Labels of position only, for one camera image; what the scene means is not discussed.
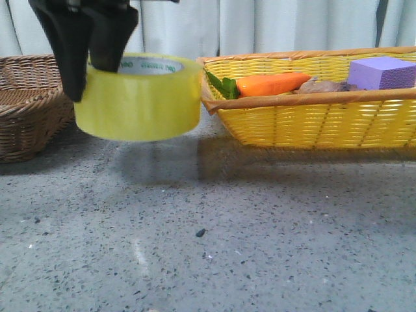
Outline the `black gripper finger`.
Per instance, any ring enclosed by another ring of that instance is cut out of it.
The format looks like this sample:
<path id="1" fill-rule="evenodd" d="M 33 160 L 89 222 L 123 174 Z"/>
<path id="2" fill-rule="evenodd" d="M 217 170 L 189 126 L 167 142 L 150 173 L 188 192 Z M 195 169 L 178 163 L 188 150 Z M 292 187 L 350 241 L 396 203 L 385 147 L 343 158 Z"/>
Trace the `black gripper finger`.
<path id="1" fill-rule="evenodd" d="M 117 72 L 138 25 L 138 10 L 129 3 L 89 3 L 83 12 L 93 22 L 88 44 L 91 64 L 98 70 Z"/>
<path id="2" fill-rule="evenodd" d="M 90 18 L 80 1 L 29 1 L 58 65 L 64 93 L 74 102 L 82 99 L 86 85 L 86 60 Z"/>

